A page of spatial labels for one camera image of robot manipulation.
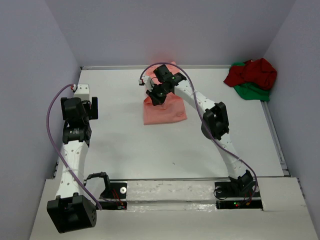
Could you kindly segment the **pink t shirt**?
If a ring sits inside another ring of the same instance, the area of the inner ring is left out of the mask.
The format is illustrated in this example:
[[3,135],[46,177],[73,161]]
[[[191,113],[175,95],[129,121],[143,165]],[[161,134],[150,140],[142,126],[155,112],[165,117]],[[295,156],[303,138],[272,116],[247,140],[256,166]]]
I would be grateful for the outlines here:
[[143,124],[170,124],[184,121],[187,119],[184,100],[173,94],[168,93],[162,105],[153,106],[152,99],[146,94],[143,100]]

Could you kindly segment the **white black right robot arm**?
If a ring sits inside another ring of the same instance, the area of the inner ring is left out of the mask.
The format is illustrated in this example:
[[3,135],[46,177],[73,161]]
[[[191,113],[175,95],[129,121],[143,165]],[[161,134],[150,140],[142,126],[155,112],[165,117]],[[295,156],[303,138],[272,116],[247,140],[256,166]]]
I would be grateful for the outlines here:
[[167,95],[172,93],[196,111],[201,120],[203,135],[217,147],[226,166],[230,190],[235,196],[245,199],[247,204],[255,196],[258,180],[255,171],[237,155],[230,138],[227,107],[223,102],[215,102],[196,91],[188,74],[181,69],[172,73],[168,62],[155,63],[153,71],[158,83],[144,73],[139,77],[139,85],[146,87],[146,94],[151,98],[153,106],[164,104]]

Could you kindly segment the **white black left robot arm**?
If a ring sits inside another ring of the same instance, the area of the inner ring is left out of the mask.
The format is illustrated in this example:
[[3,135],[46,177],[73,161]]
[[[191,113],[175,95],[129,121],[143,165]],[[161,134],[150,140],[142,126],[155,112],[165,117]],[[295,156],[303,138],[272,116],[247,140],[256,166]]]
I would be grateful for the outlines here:
[[79,97],[60,100],[64,120],[62,148],[58,156],[63,163],[61,179],[55,199],[47,202],[47,212],[60,234],[93,228],[97,223],[97,210],[102,206],[99,198],[110,194],[111,185],[97,181],[93,191],[86,188],[84,168],[90,147],[91,120],[98,119],[98,99]]

